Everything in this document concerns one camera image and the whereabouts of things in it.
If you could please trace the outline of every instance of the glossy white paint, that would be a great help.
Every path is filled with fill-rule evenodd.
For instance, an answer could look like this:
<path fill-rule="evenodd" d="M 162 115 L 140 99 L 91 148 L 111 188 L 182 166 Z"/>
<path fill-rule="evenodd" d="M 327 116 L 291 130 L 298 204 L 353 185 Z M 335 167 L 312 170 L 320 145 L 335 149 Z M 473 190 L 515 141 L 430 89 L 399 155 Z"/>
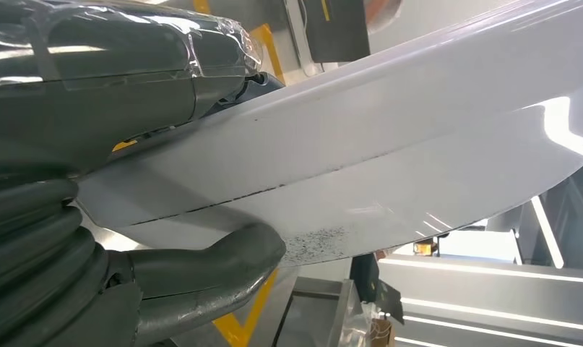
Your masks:
<path fill-rule="evenodd" d="M 583 0 L 515 2 L 187 133 L 87 177 L 83 208 L 151 247 L 264 221 L 286 265 L 463 226 L 583 165 Z"/>

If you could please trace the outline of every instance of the fluorescent light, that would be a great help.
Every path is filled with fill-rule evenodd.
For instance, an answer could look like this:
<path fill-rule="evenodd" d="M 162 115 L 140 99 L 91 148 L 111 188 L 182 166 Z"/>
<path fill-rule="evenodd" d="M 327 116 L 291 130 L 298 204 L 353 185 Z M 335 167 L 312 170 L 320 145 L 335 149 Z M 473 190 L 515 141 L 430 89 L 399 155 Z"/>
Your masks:
<path fill-rule="evenodd" d="M 425 347 L 446 347 L 443 345 L 436 345 L 435 343 L 429 343 L 429 342 L 423 342 L 423 341 L 417 341 L 417 340 L 411 340 L 409 338 L 399 338 L 399 337 L 394 337 L 393 338 L 396 341 L 399 342 L 406 342 L 406 343 L 411 343 L 413 345 L 419 345 L 419 346 L 425 346 Z"/>
<path fill-rule="evenodd" d="M 583 155 L 583 137 L 570 131 L 570 98 L 560 96 L 532 106 L 544 107 L 544 131 L 554 143 Z"/>
<path fill-rule="evenodd" d="M 449 322 L 441 322 L 439 320 L 427 320 L 425 318 L 412 317 L 412 316 L 404 316 L 404 320 L 409 320 L 411 322 L 420 322 L 420 323 L 432 324 L 432 325 L 440 325 L 442 327 L 452 327 L 452 328 L 455 328 L 455 329 L 468 330 L 468 331 L 473 331 L 473 332 L 476 332 L 476 333 L 484 333 L 484 334 L 489 334 L 489 335 L 504 336 L 505 338 L 516 338 L 516 339 L 519 339 L 519 340 L 525 340 L 525 341 L 532 341 L 532 342 L 544 343 L 544 344 L 553 345 L 553 346 L 561 346 L 561 347 L 583 347 L 583 345 L 576 345 L 576 344 L 573 344 L 573 343 L 560 342 L 560 341 L 555 341 L 555 340 L 548 340 L 546 338 L 534 338 L 532 336 L 527 336 L 527 335 L 505 333 L 503 331 L 497 331 L 497 330 L 492 330 L 492 329 L 483 329 L 481 327 L 471 327 L 469 325 L 454 324 L 454 323 L 449 323 Z"/>
<path fill-rule="evenodd" d="M 563 257 L 561 256 L 561 251 L 557 246 L 557 240 L 555 240 L 555 235 L 553 235 L 553 229 L 550 228 L 550 224 L 546 218 L 546 213 L 544 212 L 544 207 L 542 206 L 539 197 L 536 196 L 532 198 L 532 206 L 536 212 L 538 223 L 540 223 L 540 229 L 542 229 L 542 234 L 544 235 L 550 257 L 553 259 L 553 264 L 558 269 L 561 269 L 563 268 Z"/>
<path fill-rule="evenodd" d="M 580 282 L 583 283 L 582 277 L 569 277 L 560 275 L 545 275 L 542 273 L 529 273 L 525 271 L 517 270 L 504 270 L 495 269 L 492 267 L 480 267 L 471 265 L 452 265 L 443 264 L 437 262 L 419 262 L 415 260 L 400 260 L 400 259 L 381 259 L 379 262 L 384 264 L 410 266 L 410 267 L 423 267 L 426 269 L 433 270 L 449 270 L 449 271 L 461 271 L 464 273 L 482 273 L 486 275 L 503 275 L 503 276 L 514 276 L 514 277 L 525 277 L 525 278 L 540 278 L 543 280 L 564 280 L 568 282 Z"/>
<path fill-rule="evenodd" d="M 517 239 L 519 238 L 519 234 L 517 234 L 514 229 L 510 229 L 510 239 L 512 246 L 514 247 L 514 261 L 517 265 L 523 265 L 523 258 L 521 258 L 521 251 L 519 251 L 519 244 L 517 243 Z"/>
<path fill-rule="evenodd" d="M 446 224 L 445 222 L 443 222 L 442 220 L 439 220 L 438 218 L 436 218 L 436 216 L 432 215 L 431 213 L 428 213 L 428 215 L 430 217 L 432 217 L 434 220 L 438 221 L 440 224 L 442 224 L 443 226 L 446 226 L 449 229 L 453 229 L 452 226 L 450 226 L 449 224 Z"/>
<path fill-rule="evenodd" d="M 430 223 L 427 223 L 427 222 L 425 222 L 425 221 L 423 221 L 423 223 L 424 223 L 425 225 L 427 225 L 428 227 L 432 228 L 433 230 L 435 230 L 435 231 L 438 231 L 439 233 L 441 233 L 441 232 L 442 232 L 442 230 L 438 229 L 438 228 L 437 228 L 437 227 L 435 227 L 435 226 L 432 226 Z"/>
<path fill-rule="evenodd" d="M 538 324 L 554 325 L 557 327 L 569 327 L 571 329 L 583 330 L 583 324 L 561 322 L 558 320 L 546 320 L 546 319 L 538 318 L 538 317 L 524 316 L 522 314 L 513 314 L 513 313 L 506 313 L 506 312 L 499 312 L 499 311 L 491 311 L 489 309 L 478 309 L 475 307 L 445 304 L 445 303 L 441 303 L 441 302 L 426 301 L 426 300 L 419 300 L 419 299 L 410 299 L 410 298 L 402 298 L 401 302 L 403 304 L 417 305 L 417 306 L 423 306 L 423 307 L 433 307 L 435 309 L 447 309 L 449 311 L 480 314 L 483 316 L 499 317 L 499 318 L 505 318 L 508 320 L 521 320 L 523 322 L 532 322 L 532 323 L 538 323 Z"/>

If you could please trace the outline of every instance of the yellow line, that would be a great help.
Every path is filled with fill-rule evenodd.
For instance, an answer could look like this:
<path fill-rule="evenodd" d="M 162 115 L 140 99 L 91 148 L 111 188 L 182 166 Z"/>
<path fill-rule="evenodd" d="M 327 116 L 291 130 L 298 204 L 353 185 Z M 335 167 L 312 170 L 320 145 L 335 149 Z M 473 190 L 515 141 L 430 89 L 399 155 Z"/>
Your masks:
<path fill-rule="evenodd" d="M 270 56 L 270 61 L 272 62 L 272 69 L 274 70 L 274 75 L 285 84 L 285 77 L 282 73 L 282 67 L 280 66 L 280 60 L 278 60 L 278 53 L 276 52 L 276 47 L 274 45 L 274 36 L 270 30 L 270 26 L 265 23 L 260 25 L 258 28 L 251 31 L 251 35 L 257 40 L 262 42 L 266 49 L 268 50 L 268 55 Z"/>
<path fill-rule="evenodd" d="M 249 312 L 249 316 L 246 318 L 244 327 L 240 325 L 233 313 L 226 314 L 225 316 L 212 321 L 231 347 L 247 347 L 249 345 L 253 331 L 255 331 L 255 327 L 259 321 L 259 316 L 262 314 L 262 311 L 266 306 L 268 294 L 274 285 L 277 273 L 278 269 L 274 270 L 262 287 L 257 291 L 255 303 Z"/>
<path fill-rule="evenodd" d="M 194 9 L 196 12 L 211 14 L 208 0 L 194 0 Z"/>
<path fill-rule="evenodd" d="M 133 145 L 134 143 L 137 143 L 137 141 L 132 140 L 132 141 L 128 141 L 128 142 L 120 142 L 113 148 L 113 152 L 116 150 L 123 149 L 125 147 L 129 147 L 129 146 Z"/>
<path fill-rule="evenodd" d="M 329 11 L 327 11 L 327 0 L 321 0 L 321 7 L 323 7 L 323 14 L 325 14 L 325 21 L 329 22 Z"/>

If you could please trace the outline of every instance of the plastic wrap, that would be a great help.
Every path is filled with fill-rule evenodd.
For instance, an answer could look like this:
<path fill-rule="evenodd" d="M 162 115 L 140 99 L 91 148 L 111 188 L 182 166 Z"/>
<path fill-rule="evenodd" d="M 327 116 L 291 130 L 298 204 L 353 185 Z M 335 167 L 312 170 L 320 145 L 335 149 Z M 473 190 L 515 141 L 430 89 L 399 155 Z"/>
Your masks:
<path fill-rule="evenodd" d="M 181 9 L 130 1 L 0 1 L 0 85 L 250 76 L 261 66 L 257 47 L 238 22 Z M 103 80 L 90 85 L 85 80 L 92 77 Z"/>

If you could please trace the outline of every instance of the dark speckled spot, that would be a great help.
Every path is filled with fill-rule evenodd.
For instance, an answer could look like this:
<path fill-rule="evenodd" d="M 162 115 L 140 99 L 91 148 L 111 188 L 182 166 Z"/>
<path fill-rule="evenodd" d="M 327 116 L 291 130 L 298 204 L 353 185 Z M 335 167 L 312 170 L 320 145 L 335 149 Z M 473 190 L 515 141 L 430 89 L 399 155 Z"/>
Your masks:
<path fill-rule="evenodd" d="M 310 264 L 344 257 L 346 238 L 347 231 L 339 226 L 285 239 L 287 254 L 281 265 Z"/>

